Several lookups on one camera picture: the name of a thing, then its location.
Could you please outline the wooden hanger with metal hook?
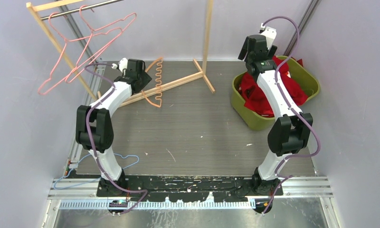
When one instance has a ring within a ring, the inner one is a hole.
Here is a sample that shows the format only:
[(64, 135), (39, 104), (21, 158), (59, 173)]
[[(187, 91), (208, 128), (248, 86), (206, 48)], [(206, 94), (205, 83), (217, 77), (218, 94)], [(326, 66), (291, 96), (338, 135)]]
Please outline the wooden hanger with metal hook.
[(158, 104), (152, 102), (146, 93), (144, 91), (141, 91), (143, 98), (151, 105), (161, 108), (162, 107), (162, 64), (163, 64), (163, 57), (159, 57), (155, 61), (153, 61), (149, 66), (146, 68), (145, 72), (148, 72), (154, 65), (156, 65), (156, 73), (155, 73), (155, 89), (156, 89), (156, 97), (155, 100), (159, 101)]

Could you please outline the red garment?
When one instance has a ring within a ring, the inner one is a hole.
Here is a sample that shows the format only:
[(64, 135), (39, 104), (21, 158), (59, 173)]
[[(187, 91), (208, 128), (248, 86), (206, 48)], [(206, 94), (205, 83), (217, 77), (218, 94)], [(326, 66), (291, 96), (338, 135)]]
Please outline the red garment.
[[(291, 78), (289, 65), (287, 63), (279, 68), (279, 74), (296, 105), (303, 105), (307, 101), (308, 95), (302, 90), (299, 84)], [(245, 72), (242, 76), (238, 92), (245, 100), (244, 107), (256, 112), (262, 117), (274, 117), (273, 110), (265, 94), (248, 72)]]

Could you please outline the pink hanger with poppy skirt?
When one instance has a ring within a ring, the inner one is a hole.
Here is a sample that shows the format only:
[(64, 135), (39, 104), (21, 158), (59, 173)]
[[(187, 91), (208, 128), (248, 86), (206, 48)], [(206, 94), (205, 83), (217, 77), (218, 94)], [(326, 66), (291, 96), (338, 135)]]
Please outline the pink hanger with poppy skirt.
[[(87, 16), (85, 16), (85, 14), (84, 14), (84, 11), (82, 11), (82, 12), (79, 12), (79, 16), (80, 16), (80, 18), (82, 19), (82, 21), (85, 23), (85, 24), (89, 24), (93, 29), (98, 29), (98, 28), (101, 28), (101, 27), (103, 27), (103, 26), (105, 26), (105, 25), (107, 25), (107, 24), (109, 24), (109, 23), (112, 23), (112, 22), (114, 22), (114, 21), (117, 21), (117, 20), (119, 20), (119, 19), (123, 19), (123, 18), (127, 18), (126, 20), (124, 20), (124, 21), (120, 21), (120, 22), (118, 22), (118, 23), (116, 23), (116, 24), (114, 24), (114, 25), (112, 25), (112, 26), (110, 26), (110, 27), (108, 27), (108, 28), (106, 28), (106, 29), (104, 29), (103, 30), (103, 32), (106, 32), (106, 31), (108, 31), (109, 29), (112, 29), (112, 28), (116, 28), (116, 27), (122, 27), (122, 28), (124, 28), (124, 27), (127, 27), (127, 29), (131, 26), (131, 24), (133, 24), (133, 22), (137, 19), (137, 13), (134, 11), (134, 12), (130, 12), (130, 13), (128, 13), (128, 14), (126, 14), (126, 15), (124, 15), (124, 16), (121, 16), (121, 17), (119, 17), (119, 18), (117, 18), (117, 19), (115, 19), (115, 20), (112, 20), (112, 21), (110, 21), (110, 22), (107, 22), (106, 24), (104, 24), (104, 25), (98, 25), (98, 26), (94, 26), (92, 23), (91, 23), (91, 21), (89, 20), (89, 18), (87, 17)], [(108, 43), (111, 39), (113, 39), (116, 35), (117, 35), (117, 33), (119, 33), (118, 31), (113, 31), (113, 32), (111, 32), (111, 33), (109, 33), (108, 35), (105, 35), (105, 36), (96, 36), (96, 37), (94, 37), (90, 42), (89, 42), (89, 44), (91, 44), (91, 42), (92, 41), (94, 41), (95, 43), (94, 43), (94, 52), (96, 52), (96, 51), (98, 51), (102, 46), (104, 46), (106, 43)], [(99, 56), (99, 57), (97, 57), (96, 58), (96, 60), (95, 60), (95, 62), (94, 63), (97, 63), (98, 62), (98, 59), (102, 56), (102, 54)], [(83, 62), (83, 61), (85, 61), (85, 60), (87, 60), (88, 58), (85, 58), (85, 57), (82, 57), (82, 59), (81, 59), (81, 61)]]

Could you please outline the pink wire hanger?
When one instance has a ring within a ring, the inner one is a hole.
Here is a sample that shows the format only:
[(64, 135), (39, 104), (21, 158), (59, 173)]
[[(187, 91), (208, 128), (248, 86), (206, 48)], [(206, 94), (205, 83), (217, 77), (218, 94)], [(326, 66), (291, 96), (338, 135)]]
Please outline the pink wire hanger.
[[(89, 64), (92, 64), (95, 62), (96, 58), (99, 57), (115, 40), (117, 40), (124, 32), (125, 30), (127, 29), (127, 27), (116, 27), (116, 28), (111, 28), (109, 29), (108, 31), (106, 32), (103, 32), (104, 29), (120, 22), (120, 21), (124, 21), (126, 20), (127, 18), (123, 18), (123, 19), (119, 19), (117, 21), (114, 21), (112, 23), (109, 23), (101, 28), (97, 28), (97, 29), (93, 29), (88, 23), (86, 24), (87, 27), (91, 30), (91, 33), (90, 35), (88, 36), (83, 36), (83, 37), (78, 37), (76, 39), (67, 39), (62, 33), (60, 33), (51, 23), (51, 19), (52, 18), (55, 18), (57, 16), (56, 13), (52, 13), (49, 15), (48, 17), (48, 23), (49, 23), (49, 26), (64, 40), (64, 46), (62, 47), (57, 41), (56, 39), (54, 38), (53, 34), (50, 32), (50, 30), (48, 29), (47, 25), (42, 21), (42, 20), (38, 20), (38, 23), (40, 24), (40, 26), (42, 27), (42, 29), (45, 31), (45, 33), (47, 34), (47, 36), (49, 37), (50, 41), (54, 44), (54, 46), (56, 47), (56, 50), (59, 52), (59, 58), (57, 60), (57, 62), (55, 63), (55, 65), (53, 66), (52, 70), (50, 71), (50, 74), (49, 74), (49, 78), (46, 79), (42, 84), (41, 86), (38, 88), (38, 94), (40, 95), (46, 95), (48, 94), (51, 90), (53, 90), (56, 86), (58, 86), (59, 84), (61, 84), (62, 82), (64, 83), (72, 83), (76, 78), (78, 78), (80, 81), (81, 81), (81, 84), (84, 86), (84, 88), (87, 90), (88, 94), (90, 94), (91, 96), (94, 96), (93, 93), (90, 91), (89, 87), (88, 87), (88, 84), (82, 79), (81, 77), (81, 73), (83, 72), (83, 67), (86, 66), (86, 65), (89, 65)], [(111, 39), (108, 43), (106, 43), (104, 46), (102, 46), (98, 51), (96, 51), (95, 53), (91, 54), (87, 60), (85, 61), (81, 61), (85, 51), (88, 49), (88, 45), (89, 45), (89, 42), (96, 36), (105, 36), (105, 35), (108, 35), (109, 33), (113, 32), (113, 31), (118, 31), (119, 33), (117, 33), (117, 35)], [(83, 47), (83, 50), (79, 56), (79, 58), (77, 59), (76, 63), (73, 64), (71, 59), (69, 58), (69, 56), (66, 54), (66, 48), (68, 46), (69, 43), (74, 43), (74, 42), (78, 42), (78, 41), (85, 41), (86, 44), (84, 45)], [(49, 87), (46, 91), (42, 91), (42, 89), (46, 86), (46, 84), (48, 82), (50, 82), (53, 78), (53, 73), (54, 71), (56, 70), (56, 68), (58, 67), (60, 61), (64, 59), (65, 62), (67, 63), (67, 65), (71, 68), (71, 71), (66, 75), (64, 76), (62, 79), (60, 79), (60, 81), (56, 82), (53, 86)]]

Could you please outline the blue wire hanger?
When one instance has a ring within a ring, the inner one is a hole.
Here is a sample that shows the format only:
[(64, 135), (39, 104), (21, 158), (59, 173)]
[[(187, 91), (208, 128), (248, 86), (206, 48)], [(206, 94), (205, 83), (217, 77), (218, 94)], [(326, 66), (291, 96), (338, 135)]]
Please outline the blue wire hanger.
[[(115, 157), (119, 157), (120, 159), (128, 159), (128, 158), (135, 158), (136, 159), (136, 161), (134, 161), (134, 162), (132, 162), (132, 163), (124, 166), (123, 170), (136, 165), (140, 161), (139, 156), (132, 155), (132, 154), (124, 156), (124, 155), (121, 155), (121, 154), (118, 154), (118, 153), (114, 153), (114, 156)], [(70, 189), (70, 188), (75, 188), (75, 187), (78, 187), (78, 186), (81, 186), (81, 185), (84, 185), (84, 184), (88, 184), (88, 183), (100, 180), (101, 179), (101, 174), (99, 174), (99, 172), (96, 172), (95, 174), (93, 174), (93, 173), (92, 174), (90, 174), (90, 173), (79, 173), (79, 172), (77, 172), (77, 168), (79, 167), (80, 163), (83, 160), (85, 160), (86, 158), (88, 158), (88, 157), (92, 157), (92, 155), (87, 154), (87, 155), (83, 156), (78, 162), (73, 163), (73, 168), (69, 168), (68, 167), (68, 169), (66, 169), (66, 173), (63, 176), (61, 176), (60, 178), (58, 178), (55, 181), (53, 181), (52, 189), (54, 189), (54, 190)], [(77, 184), (70, 184), (70, 185), (67, 185), (67, 186), (64, 186), (64, 187), (58, 186), (58, 184), (61, 181), (65, 180), (65, 179), (79, 178), (79, 176), (86, 176), (86, 177), (84, 177), (84, 179), (89, 179), (89, 180), (81, 182), (81, 183), (77, 183)]]

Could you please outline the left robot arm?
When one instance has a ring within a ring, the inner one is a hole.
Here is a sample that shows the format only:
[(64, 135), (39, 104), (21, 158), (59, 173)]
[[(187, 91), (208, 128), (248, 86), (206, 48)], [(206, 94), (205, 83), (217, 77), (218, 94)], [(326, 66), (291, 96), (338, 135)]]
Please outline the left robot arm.
[(112, 149), (114, 131), (111, 117), (123, 102), (141, 92), (152, 78), (146, 73), (143, 60), (122, 58), (110, 67), (120, 74), (115, 80), (102, 78), (110, 84), (107, 92), (90, 105), (81, 105), (77, 109), (76, 142), (94, 158), (101, 172), (101, 189), (122, 196), (129, 189), (124, 170)]

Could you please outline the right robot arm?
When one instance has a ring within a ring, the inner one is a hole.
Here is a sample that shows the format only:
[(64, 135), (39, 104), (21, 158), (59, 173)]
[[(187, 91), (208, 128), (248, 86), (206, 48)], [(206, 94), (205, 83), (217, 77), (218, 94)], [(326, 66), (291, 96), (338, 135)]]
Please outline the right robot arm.
[(307, 146), (313, 118), (294, 103), (273, 60), (274, 52), (261, 34), (247, 36), (238, 59), (246, 63), (247, 72), (266, 96), (275, 123), (268, 137), (269, 152), (252, 176), (250, 185), (258, 195), (269, 194), (279, 184), (278, 172), (285, 162)]

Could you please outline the crumpled red cloth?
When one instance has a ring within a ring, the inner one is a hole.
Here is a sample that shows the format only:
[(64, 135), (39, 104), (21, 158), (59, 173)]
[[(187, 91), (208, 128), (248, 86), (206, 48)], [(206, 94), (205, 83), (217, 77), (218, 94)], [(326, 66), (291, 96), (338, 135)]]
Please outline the crumpled red cloth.
[(297, 63), (298, 63), (300, 66), (304, 67), (304, 63), (303, 63), (303, 60), (302, 60), (302, 59), (297, 60)]

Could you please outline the green plastic laundry basket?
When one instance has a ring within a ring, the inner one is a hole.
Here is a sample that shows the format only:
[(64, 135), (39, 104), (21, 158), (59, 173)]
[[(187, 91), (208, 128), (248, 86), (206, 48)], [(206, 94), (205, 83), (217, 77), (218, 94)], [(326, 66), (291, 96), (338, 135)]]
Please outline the green plastic laundry basket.
[[(318, 80), (299, 64), (297, 60), (291, 58), (287, 61), (287, 64), (289, 66), (290, 77), (299, 84), (301, 89), (308, 96), (307, 101), (317, 96), (321, 89)], [(230, 95), (231, 106), (250, 129), (261, 131), (271, 127), (275, 122), (275, 118), (260, 116), (244, 106), (245, 100), (238, 92), (242, 77), (243, 73), (235, 76), (232, 80), (232, 92)]]

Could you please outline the aluminium corner rail right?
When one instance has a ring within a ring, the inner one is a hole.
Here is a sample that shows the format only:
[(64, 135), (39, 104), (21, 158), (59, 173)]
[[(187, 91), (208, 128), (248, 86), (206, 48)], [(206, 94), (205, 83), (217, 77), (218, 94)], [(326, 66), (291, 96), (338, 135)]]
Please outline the aluminium corner rail right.
[(284, 51), (285, 56), (292, 56), (293, 52), (296, 51), (303, 31), (306, 29), (308, 23), (312, 19), (315, 11), (317, 10), (317, 8), (319, 7), (321, 2), (322, 2), (322, 0), (311, 0), (309, 2), (308, 7), (304, 11), (303, 16), (301, 18), (301, 21), (298, 25), (299, 35), (297, 34), (297, 32), (295, 32), (293, 34), (289, 44), (287, 45), (287, 47)]

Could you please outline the metal clothes rail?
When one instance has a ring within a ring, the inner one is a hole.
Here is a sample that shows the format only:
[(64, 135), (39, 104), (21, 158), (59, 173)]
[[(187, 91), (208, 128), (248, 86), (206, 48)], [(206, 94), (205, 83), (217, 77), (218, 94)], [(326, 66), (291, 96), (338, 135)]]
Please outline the metal clothes rail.
[(67, 15), (70, 15), (70, 14), (73, 14), (73, 13), (78, 13), (78, 12), (82, 12), (82, 11), (85, 11), (85, 10), (92, 10), (92, 9), (95, 9), (95, 8), (98, 8), (98, 7), (101, 7), (101, 6), (106, 6), (106, 5), (114, 4), (114, 3), (117, 3), (117, 2), (121, 2), (121, 1), (123, 1), (123, 0), (108, 0), (108, 1), (103, 1), (103, 2), (100, 2), (100, 3), (92, 4), (92, 5), (82, 6), (82, 7), (77, 8), (77, 9), (71, 9), (71, 10), (60, 12), (60, 13), (52, 14), (52, 15), (49, 15), (49, 16), (46, 16), (46, 17), (41, 17), (40, 19), (42, 21), (46, 21), (46, 20), (49, 20), (50, 18), (63, 17), (63, 16), (67, 16)]

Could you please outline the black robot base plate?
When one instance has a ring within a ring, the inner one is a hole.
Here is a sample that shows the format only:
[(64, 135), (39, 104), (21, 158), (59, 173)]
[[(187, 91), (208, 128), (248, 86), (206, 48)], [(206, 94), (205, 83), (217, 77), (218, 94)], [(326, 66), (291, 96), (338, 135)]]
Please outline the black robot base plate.
[(117, 189), (109, 181), (101, 179), (98, 197), (129, 197), (137, 201), (142, 190), (147, 190), (143, 201), (204, 202), (212, 195), (214, 202), (243, 202), (252, 196), (282, 196), (279, 180), (260, 180), (256, 176), (146, 176), (127, 175), (123, 188)]

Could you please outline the aluminium floor rail front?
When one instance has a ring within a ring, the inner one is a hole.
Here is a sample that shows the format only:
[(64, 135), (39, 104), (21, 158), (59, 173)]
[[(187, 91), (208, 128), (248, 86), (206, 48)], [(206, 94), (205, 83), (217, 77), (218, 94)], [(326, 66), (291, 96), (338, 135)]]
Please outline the aluminium floor rail front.
[[(151, 199), (148, 194), (140, 202), (136, 197), (98, 197), (96, 185), (98, 181), (90, 179), (75, 180), (74, 187), (68, 188), (68, 180), (60, 182), (59, 189), (51, 189), (48, 200), (59, 201), (59, 209), (110, 209), (126, 210), (129, 208), (137, 210), (152, 209), (256, 209), (257, 204), (269, 201), (270, 196), (250, 195), (239, 199), (233, 193), (221, 194), (207, 191), (196, 192), (195, 197), (184, 200), (183, 197), (175, 199), (169, 197), (165, 192), (157, 199)], [(329, 182), (324, 177), (296, 177), (286, 180), (281, 189), (275, 194), (275, 199), (309, 199), (309, 198), (332, 198), (333, 192)]]

